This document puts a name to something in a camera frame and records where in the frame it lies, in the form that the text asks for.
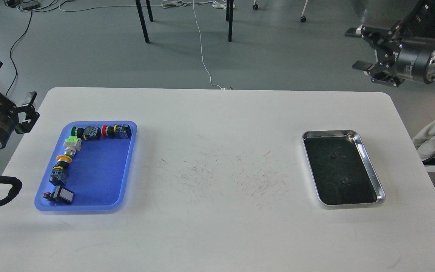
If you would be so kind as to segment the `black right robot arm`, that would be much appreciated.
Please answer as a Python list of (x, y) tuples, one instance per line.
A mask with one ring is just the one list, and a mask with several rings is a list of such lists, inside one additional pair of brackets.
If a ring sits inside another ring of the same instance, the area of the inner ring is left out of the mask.
[(398, 87), (404, 81), (435, 81), (435, 0), (419, 0), (405, 19), (368, 21), (345, 36), (361, 38), (373, 48), (376, 62), (357, 61), (353, 69), (375, 84)]

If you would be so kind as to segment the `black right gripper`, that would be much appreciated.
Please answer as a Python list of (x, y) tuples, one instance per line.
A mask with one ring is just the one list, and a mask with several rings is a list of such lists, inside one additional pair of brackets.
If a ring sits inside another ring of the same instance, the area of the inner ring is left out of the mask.
[(435, 40), (401, 41), (402, 27), (361, 25), (347, 29), (346, 37), (363, 39), (376, 54), (375, 63), (358, 60), (352, 69), (364, 72), (375, 84), (390, 87), (399, 87), (405, 80), (433, 83)]

